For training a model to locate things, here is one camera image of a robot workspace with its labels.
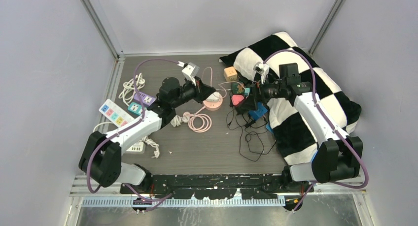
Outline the pink round socket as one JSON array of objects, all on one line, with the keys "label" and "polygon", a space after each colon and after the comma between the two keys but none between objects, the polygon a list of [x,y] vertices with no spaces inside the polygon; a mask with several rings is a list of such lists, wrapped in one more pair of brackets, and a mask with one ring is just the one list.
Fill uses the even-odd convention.
[{"label": "pink round socket", "polygon": [[209,111],[216,111],[216,110],[221,108],[222,103],[223,103],[222,99],[220,99],[219,101],[216,101],[216,102],[205,100],[205,101],[203,101],[203,106],[204,106],[205,109],[207,109]]}]

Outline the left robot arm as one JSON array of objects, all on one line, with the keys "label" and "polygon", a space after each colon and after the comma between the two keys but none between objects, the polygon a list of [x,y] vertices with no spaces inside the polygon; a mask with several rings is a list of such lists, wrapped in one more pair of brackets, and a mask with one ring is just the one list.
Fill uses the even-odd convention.
[{"label": "left robot arm", "polygon": [[175,109],[191,100],[202,103],[215,92],[199,77],[192,81],[169,77],[163,80],[156,100],[141,115],[126,125],[107,133],[95,131],[88,137],[78,167],[86,173],[87,187],[91,193],[91,181],[99,187],[109,187],[115,182],[130,184],[140,194],[150,190],[151,180],[146,170],[138,164],[122,162],[123,154],[135,143],[168,125],[175,117]]}]

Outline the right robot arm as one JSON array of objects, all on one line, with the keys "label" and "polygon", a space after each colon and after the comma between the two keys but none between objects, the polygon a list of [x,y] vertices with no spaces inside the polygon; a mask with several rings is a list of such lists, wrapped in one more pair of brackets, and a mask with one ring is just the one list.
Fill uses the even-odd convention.
[{"label": "right robot arm", "polygon": [[260,80],[251,88],[255,102],[286,99],[306,120],[318,142],[311,161],[283,170],[282,187],[293,192],[300,187],[301,181],[328,183],[357,177],[361,168],[362,141],[359,137],[350,137],[331,120],[312,83],[301,81],[298,65],[280,65],[282,77],[272,83],[267,79],[270,69],[267,64],[257,62],[253,69],[260,75]]}]

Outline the purple power strip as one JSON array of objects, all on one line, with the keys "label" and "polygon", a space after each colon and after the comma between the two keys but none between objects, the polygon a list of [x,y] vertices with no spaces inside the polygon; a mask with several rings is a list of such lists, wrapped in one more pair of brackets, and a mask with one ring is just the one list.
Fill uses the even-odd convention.
[{"label": "purple power strip", "polygon": [[137,103],[142,102],[145,107],[149,107],[156,100],[156,98],[142,92],[137,92],[134,95],[134,100],[136,100]]}]

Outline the blue cube socket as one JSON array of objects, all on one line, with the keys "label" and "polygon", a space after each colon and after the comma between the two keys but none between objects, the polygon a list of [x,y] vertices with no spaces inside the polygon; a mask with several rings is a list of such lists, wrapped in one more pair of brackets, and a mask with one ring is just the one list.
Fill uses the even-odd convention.
[{"label": "blue cube socket", "polygon": [[248,114],[249,116],[257,121],[261,117],[263,117],[268,112],[268,109],[265,107],[265,105],[262,102],[257,103],[257,108],[255,110],[249,110]]}]

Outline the teal usb power strip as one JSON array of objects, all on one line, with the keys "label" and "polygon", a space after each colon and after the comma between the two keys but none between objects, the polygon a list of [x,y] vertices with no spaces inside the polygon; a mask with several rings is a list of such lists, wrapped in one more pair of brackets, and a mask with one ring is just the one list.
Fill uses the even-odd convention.
[{"label": "teal usb power strip", "polygon": [[128,111],[139,116],[142,114],[143,108],[140,104],[131,102],[128,106]]}]

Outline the pink plug adapter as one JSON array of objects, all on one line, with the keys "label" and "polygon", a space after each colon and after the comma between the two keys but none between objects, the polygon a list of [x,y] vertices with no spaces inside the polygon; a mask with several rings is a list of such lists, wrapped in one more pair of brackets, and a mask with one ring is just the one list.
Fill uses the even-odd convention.
[{"label": "pink plug adapter", "polygon": [[233,106],[239,105],[242,101],[245,100],[243,95],[232,95],[231,96],[231,103]]}]

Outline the white charger block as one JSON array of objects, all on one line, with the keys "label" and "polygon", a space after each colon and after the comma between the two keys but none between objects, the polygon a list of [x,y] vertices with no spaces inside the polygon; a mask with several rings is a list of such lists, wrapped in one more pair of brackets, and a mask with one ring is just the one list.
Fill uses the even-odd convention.
[{"label": "white charger block", "polygon": [[219,92],[212,93],[207,99],[207,102],[219,102],[222,99],[222,95]]}]

